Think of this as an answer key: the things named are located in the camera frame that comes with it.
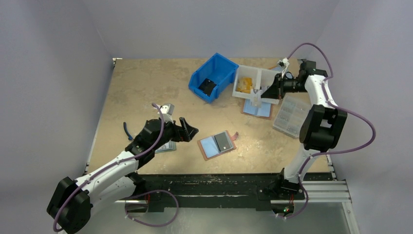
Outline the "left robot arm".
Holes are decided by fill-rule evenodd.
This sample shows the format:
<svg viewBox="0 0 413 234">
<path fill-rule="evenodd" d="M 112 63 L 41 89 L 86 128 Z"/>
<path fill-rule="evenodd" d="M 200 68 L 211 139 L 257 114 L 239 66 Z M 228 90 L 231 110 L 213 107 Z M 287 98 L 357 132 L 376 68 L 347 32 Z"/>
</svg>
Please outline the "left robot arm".
<svg viewBox="0 0 413 234">
<path fill-rule="evenodd" d="M 174 120 L 148 120 L 134 140 L 112 161 L 77 179 L 63 178 L 47 207 L 47 213 L 54 219 L 54 232 L 75 234 L 106 204 L 150 195 L 145 180 L 136 171 L 152 160 L 162 145 L 170 141 L 190 142 L 199 132 L 183 117 L 179 120 L 179 126 Z"/>
</svg>

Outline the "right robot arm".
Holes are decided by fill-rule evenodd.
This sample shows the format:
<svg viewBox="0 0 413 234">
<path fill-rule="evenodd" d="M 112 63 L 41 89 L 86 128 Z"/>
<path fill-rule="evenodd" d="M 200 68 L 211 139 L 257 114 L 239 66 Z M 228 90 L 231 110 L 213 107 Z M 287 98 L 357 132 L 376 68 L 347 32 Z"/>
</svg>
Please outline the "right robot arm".
<svg viewBox="0 0 413 234">
<path fill-rule="evenodd" d="M 297 77 L 286 77 L 287 59 L 279 61 L 283 68 L 275 75 L 273 83 L 262 94 L 263 98 L 284 97 L 287 93 L 307 92 L 312 104 L 299 131 L 300 150 L 296 157 L 277 176 L 268 190 L 279 198 L 297 194 L 301 182 L 316 157 L 336 147 L 341 136 L 347 113 L 333 107 L 330 91 L 324 81 L 325 70 L 318 69 L 316 62 L 305 60 L 300 64 Z"/>
</svg>

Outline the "dark grey card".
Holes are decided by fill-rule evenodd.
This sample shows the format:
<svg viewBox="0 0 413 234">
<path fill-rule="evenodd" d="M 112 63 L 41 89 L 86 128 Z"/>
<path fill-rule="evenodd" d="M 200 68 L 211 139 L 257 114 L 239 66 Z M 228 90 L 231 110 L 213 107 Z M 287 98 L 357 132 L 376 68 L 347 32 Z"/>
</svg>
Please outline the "dark grey card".
<svg viewBox="0 0 413 234">
<path fill-rule="evenodd" d="M 213 136 L 216 146 L 218 148 L 219 153 L 223 153 L 234 148 L 233 142 L 229 137 L 227 131 L 223 131 L 221 133 L 215 134 Z"/>
</svg>

